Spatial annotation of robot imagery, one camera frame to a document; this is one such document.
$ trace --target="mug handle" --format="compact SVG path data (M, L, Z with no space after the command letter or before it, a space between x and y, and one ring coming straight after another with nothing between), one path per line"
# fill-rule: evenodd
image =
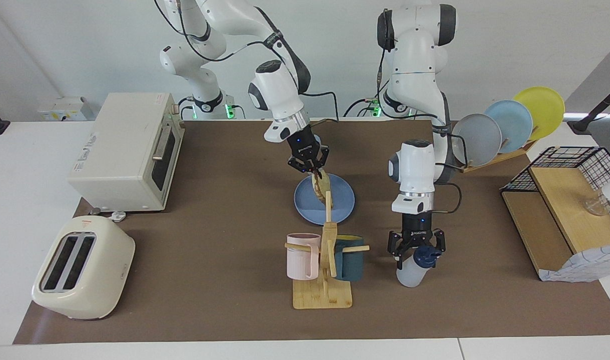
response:
M311 252L309 253L309 268L307 269L305 276L311 280L314 279L312 276L312 269L318 268L318 246L315 246L314 244L307 244L307 246L311 248Z

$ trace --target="plate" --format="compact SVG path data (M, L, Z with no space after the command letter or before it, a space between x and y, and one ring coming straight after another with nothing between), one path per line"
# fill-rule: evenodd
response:
M503 137L494 119L485 114L469 114L456 122L454 135L460 135L467 145L467 159L470 166L480 167L492 161L501 148ZM465 164L462 141L452 138L454 156Z
M563 122L565 102L553 89L534 86L519 92L513 99L525 105L531 113L534 128L538 127L531 133L531 141L553 133Z
M332 200L334 202L332 221L340 223L353 211L356 198L353 189L343 178L332 173L328 175L332 185ZM325 205L314 194L310 176L303 178L296 187L296 191L294 191L294 205L296 210L298 210L298 214L310 223L317 225L325 224Z
M497 101L485 110L485 115L494 119L501 129L504 144L499 153L510 153L522 148L531 136L531 113L518 101Z

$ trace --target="yellow plate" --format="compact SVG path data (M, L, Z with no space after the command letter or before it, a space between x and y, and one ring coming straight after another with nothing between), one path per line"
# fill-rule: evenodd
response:
M531 133L529 141L546 137L563 122L565 102L553 89L534 86L519 92L513 99L525 105L531 113L535 130Z

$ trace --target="bottle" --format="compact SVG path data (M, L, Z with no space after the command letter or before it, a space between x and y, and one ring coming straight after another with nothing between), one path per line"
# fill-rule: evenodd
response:
M433 246L419 246L407 260L403 261L403 269L396 269L398 281L408 288L417 287L424 274L436 265L436 260L442 255Z
M610 182L596 189L591 198L583 201L584 208L593 215L604 216L610 212Z

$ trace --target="oven window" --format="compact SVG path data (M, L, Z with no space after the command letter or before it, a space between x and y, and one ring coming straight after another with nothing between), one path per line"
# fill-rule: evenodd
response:
M167 148L165 148L165 153L163 154L163 159L160 161L155 161L154 170L151 173L151 177L160 191L163 191L163 185L165 184L165 178L167 177L167 169L169 169L169 164L172 161L172 153L174 152L175 144L176 137L174 136L174 132L170 132L169 139L167 139Z

